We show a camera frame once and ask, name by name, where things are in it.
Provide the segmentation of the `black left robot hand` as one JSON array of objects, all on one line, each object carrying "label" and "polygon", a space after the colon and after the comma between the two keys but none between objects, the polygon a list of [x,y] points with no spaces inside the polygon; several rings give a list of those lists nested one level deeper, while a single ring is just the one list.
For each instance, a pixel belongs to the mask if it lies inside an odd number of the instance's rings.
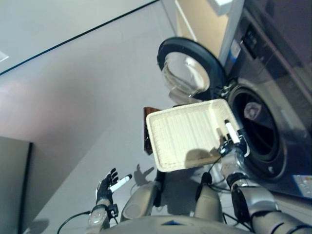
[{"label": "black left robot hand", "polygon": [[127,174],[126,176],[119,178],[116,168],[111,169],[97,186],[96,204],[103,203],[106,206],[113,204],[113,193],[129,182],[132,177],[131,174]]}]

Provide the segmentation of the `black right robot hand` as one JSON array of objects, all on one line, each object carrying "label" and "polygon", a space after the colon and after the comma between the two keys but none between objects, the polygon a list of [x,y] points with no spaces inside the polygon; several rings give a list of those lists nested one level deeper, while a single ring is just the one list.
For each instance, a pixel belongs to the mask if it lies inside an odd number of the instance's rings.
[{"label": "black right robot hand", "polygon": [[218,148],[218,152],[222,157],[225,157],[230,152],[238,152],[244,158],[250,154],[250,148],[246,142],[243,134],[240,131],[236,131],[232,123],[226,119],[224,120],[226,130],[228,131],[227,137]]}]

